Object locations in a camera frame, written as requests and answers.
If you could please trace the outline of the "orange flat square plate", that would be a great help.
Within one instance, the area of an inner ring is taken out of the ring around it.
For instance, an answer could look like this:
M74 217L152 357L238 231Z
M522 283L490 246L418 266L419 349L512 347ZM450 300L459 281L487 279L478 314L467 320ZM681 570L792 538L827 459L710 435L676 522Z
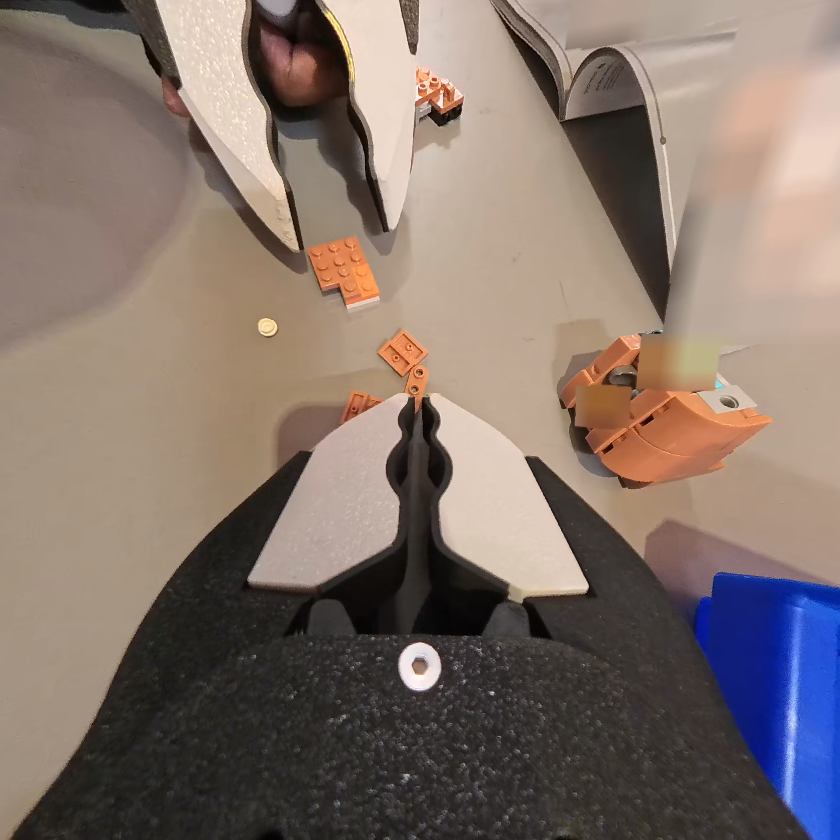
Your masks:
M377 354L400 377L406 377L410 370L422 363L427 350L404 329L386 341Z

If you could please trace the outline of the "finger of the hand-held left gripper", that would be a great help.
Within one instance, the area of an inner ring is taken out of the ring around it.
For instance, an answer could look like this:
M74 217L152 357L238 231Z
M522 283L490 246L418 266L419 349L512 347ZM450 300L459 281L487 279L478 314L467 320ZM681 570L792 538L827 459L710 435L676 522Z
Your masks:
M247 54L247 1L159 1L181 96L247 205L290 250L302 250L293 195L272 143L270 110Z
M413 165L415 63L399 2L319 1L349 68L350 109L384 231L399 224Z

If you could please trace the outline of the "blue plastic bin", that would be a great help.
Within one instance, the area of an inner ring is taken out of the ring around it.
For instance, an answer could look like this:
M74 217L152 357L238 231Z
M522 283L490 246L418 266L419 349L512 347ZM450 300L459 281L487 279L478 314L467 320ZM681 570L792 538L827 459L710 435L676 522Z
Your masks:
M697 641L753 756L816 839L839 838L839 589L718 573Z

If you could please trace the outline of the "person's left hand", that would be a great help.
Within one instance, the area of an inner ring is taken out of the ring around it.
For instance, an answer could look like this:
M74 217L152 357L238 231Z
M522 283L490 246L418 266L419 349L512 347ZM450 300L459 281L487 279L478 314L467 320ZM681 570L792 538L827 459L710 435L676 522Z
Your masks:
M255 5L256 55L280 104L304 108L343 97L349 71L343 48L314 2L297 2L277 15Z

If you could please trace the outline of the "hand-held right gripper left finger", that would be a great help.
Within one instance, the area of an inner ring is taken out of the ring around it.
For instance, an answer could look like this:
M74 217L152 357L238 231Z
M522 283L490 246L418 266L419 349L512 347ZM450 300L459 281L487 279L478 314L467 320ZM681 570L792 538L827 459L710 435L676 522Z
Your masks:
M399 416L407 406L408 395L394 395L312 450L250 586L313 594L393 544L400 503L386 464L403 440Z

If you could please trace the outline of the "orange plate assembly grey underside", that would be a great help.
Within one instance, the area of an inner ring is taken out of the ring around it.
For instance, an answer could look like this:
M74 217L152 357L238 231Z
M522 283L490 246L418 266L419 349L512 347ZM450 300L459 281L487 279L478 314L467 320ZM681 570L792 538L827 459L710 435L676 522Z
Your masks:
M309 247L307 254L321 291L338 291L347 309L380 300L380 290L357 237Z

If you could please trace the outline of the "orange toy brick model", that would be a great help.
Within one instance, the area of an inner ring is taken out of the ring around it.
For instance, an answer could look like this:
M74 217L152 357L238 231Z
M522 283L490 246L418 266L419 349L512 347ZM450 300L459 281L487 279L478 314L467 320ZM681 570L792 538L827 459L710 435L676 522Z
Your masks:
M719 377L707 391L642 388L640 354L661 333L616 339L559 390L573 427L626 487L717 471L726 456L772 422L742 389Z

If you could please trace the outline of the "grey instruction booklet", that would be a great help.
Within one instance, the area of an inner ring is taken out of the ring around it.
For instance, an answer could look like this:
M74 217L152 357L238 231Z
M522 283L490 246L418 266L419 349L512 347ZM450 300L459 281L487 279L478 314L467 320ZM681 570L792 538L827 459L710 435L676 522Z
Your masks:
M739 3L492 4L550 73L559 120L663 318Z

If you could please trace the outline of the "small orange black brick assembly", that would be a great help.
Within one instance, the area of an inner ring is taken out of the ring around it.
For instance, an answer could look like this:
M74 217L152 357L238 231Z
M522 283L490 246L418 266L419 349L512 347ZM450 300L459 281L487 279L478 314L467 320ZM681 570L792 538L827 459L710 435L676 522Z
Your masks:
M416 120L430 118L438 126L458 119L465 97L447 78L434 74L428 67L416 68Z

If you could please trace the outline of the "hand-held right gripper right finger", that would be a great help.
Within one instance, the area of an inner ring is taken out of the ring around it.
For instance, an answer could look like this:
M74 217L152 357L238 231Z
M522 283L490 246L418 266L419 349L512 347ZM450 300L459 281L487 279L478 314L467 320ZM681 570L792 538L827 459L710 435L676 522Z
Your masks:
M446 397L423 401L424 430L443 474L434 539L454 586L514 602L583 595L589 583L522 451Z

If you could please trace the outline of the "small orange brick plate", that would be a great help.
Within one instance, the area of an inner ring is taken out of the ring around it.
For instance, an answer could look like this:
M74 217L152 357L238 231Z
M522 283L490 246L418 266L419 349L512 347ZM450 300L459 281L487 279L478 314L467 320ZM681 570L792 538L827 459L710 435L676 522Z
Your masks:
M363 414L369 409L381 404L383 400L367 392L352 391L343 409L340 423L346 424L349 420Z

